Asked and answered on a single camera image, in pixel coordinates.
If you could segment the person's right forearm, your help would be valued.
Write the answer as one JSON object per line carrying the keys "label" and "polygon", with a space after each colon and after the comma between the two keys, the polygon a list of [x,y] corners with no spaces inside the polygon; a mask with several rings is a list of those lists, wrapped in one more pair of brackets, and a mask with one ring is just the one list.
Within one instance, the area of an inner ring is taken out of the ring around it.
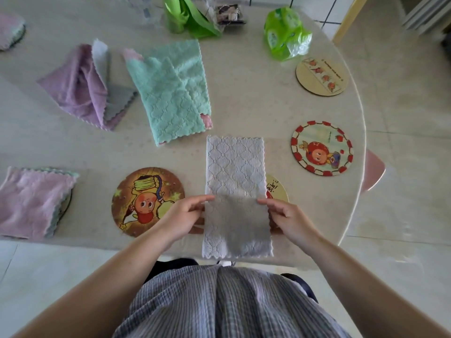
{"label": "person's right forearm", "polygon": [[313,259],[365,338],[451,338],[345,250],[316,235],[297,245]]}

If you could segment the purple and grey dish cloth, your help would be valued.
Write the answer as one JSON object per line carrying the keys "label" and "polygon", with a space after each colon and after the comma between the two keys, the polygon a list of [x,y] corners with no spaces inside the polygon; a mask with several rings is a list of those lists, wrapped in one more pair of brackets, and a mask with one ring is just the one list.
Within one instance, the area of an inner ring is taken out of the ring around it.
{"label": "purple and grey dish cloth", "polygon": [[92,44],[78,45],[63,65],[37,84],[65,113],[113,131],[138,92],[110,80],[110,63],[109,47],[95,39]]}

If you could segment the dark-edged round coaster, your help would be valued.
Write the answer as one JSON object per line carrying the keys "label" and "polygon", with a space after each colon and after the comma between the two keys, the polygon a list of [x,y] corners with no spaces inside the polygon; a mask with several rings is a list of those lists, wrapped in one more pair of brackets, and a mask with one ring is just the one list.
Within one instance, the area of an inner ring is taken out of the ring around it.
{"label": "dark-edged round coaster", "polygon": [[60,203],[56,223],[58,223],[61,220],[61,218],[65,215],[65,213],[67,212],[67,210],[71,204],[73,190],[74,189],[71,189],[70,192],[65,196],[65,198]]}
{"label": "dark-edged round coaster", "polygon": [[9,51],[11,49],[13,49],[15,46],[18,45],[18,43],[20,41],[22,41],[22,39],[24,38],[25,34],[26,34],[26,25],[23,25],[20,30],[18,31],[17,34],[15,34],[13,41],[6,47],[6,48],[0,48],[0,52],[6,52]]}

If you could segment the green plastic tissue packet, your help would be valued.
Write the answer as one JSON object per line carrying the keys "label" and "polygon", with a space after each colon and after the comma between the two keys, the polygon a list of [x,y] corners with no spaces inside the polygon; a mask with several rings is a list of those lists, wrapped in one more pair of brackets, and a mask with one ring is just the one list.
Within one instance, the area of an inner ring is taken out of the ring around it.
{"label": "green plastic tissue packet", "polygon": [[289,7],[268,13],[264,35],[271,55],[281,62],[306,55],[312,41],[312,32],[303,25],[299,14]]}

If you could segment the round brown cartoon coaster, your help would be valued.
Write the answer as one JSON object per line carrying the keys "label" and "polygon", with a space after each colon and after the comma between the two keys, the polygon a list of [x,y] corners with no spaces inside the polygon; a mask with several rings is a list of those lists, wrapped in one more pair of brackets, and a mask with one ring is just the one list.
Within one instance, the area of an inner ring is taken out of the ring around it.
{"label": "round brown cartoon coaster", "polygon": [[183,198],[184,188],[175,174],[163,168],[142,168],[118,185],[112,197],[111,213],[116,226],[136,238]]}

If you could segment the person's right hand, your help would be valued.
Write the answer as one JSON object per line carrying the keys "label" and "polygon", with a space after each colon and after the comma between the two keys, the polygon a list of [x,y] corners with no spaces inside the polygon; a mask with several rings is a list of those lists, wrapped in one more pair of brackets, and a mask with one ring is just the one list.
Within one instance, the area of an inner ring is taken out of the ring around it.
{"label": "person's right hand", "polygon": [[287,203],[286,212],[268,211],[284,235],[304,253],[309,254],[312,247],[322,238],[312,221],[296,204]]}

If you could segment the round red-bordered cartoon coaster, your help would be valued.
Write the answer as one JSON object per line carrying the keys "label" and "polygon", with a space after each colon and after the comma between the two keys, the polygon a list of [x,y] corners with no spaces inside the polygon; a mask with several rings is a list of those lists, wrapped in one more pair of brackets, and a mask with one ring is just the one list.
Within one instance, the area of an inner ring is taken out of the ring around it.
{"label": "round red-bordered cartoon coaster", "polygon": [[291,151],[306,171],[323,177],[343,174],[352,165],[354,152],[350,137],[338,126],[325,121],[308,121],[292,133]]}

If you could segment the clear packet with dark contents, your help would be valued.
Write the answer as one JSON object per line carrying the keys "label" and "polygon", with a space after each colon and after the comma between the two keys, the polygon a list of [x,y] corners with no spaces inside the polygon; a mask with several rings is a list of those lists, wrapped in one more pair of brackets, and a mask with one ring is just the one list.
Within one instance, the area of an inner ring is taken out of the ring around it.
{"label": "clear packet with dark contents", "polygon": [[217,4],[214,0],[206,1],[207,14],[213,25],[223,31],[226,27],[243,26],[247,18],[240,4]]}

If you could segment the round pale wooden coaster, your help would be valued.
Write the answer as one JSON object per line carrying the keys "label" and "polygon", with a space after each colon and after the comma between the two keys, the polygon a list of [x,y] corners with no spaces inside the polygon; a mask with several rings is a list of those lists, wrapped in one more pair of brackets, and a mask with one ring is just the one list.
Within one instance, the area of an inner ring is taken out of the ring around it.
{"label": "round pale wooden coaster", "polygon": [[304,58],[297,64],[295,76],[305,90],[324,97],[343,93],[350,81],[342,64],[324,58]]}

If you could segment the stack of grey boards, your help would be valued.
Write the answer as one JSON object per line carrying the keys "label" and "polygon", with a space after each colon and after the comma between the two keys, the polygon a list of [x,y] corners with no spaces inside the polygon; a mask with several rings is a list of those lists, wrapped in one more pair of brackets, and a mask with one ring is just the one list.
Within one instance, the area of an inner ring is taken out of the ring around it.
{"label": "stack of grey boards", "polygon": [[451,27],[451,0],[400,0],[405,13],[402,26],[422,35]]}

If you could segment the white and grey dish cloth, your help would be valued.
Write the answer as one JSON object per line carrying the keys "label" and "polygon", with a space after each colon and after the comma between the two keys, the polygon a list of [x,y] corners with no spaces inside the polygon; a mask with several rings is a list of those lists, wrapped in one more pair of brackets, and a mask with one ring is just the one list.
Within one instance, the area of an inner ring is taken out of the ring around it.
{"label": "white and grey dish cloth", "polygon": [[204,258],[273,256],[266,185],[262,137],[207,137]]}

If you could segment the green and pink dish cloth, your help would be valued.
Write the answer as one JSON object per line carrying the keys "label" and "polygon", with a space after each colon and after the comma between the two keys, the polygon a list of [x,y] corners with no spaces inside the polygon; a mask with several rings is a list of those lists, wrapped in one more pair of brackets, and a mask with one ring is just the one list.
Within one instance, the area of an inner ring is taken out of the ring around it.
{"label": "green and pink dish cloth", "polygon": [[124,49],[123,57],[157,146],[213,128],[198,40],[155,47],[149,56]]}

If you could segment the wooden chair leg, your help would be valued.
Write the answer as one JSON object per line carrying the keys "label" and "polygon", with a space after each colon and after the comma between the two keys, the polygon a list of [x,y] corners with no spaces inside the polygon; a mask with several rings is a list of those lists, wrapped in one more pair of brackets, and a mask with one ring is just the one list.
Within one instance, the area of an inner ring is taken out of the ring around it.
{"label": "wooden chair leg", "polygon": [[358,14],[361,12],[362,8],[366,4],[368,0],[353,0],[353,3],[350,5],[341,25],[338,27],[332,42],[337,46],[341,43],[345,34],[356,20]]}

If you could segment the pink stool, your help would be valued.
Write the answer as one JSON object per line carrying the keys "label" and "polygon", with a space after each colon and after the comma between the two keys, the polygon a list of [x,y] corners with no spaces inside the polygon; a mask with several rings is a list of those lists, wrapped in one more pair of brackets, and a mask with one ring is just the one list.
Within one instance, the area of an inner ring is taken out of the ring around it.
{"label": "pink stool", "polygon": [[360,193],[372,189],[384,176],[385,171],[385,163],[375,153],[366,149],[364,180],[362,182]]}

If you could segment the person's left forearm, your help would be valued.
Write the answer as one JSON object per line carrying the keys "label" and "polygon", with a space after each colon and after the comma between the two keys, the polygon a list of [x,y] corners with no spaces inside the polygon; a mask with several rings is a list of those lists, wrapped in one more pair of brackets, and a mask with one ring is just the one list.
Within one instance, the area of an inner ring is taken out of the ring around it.
{"label": "person's left forearm", "polygon": [[155,262],[184,235],[168,223],[148,230],[11,338],[111,338]]}

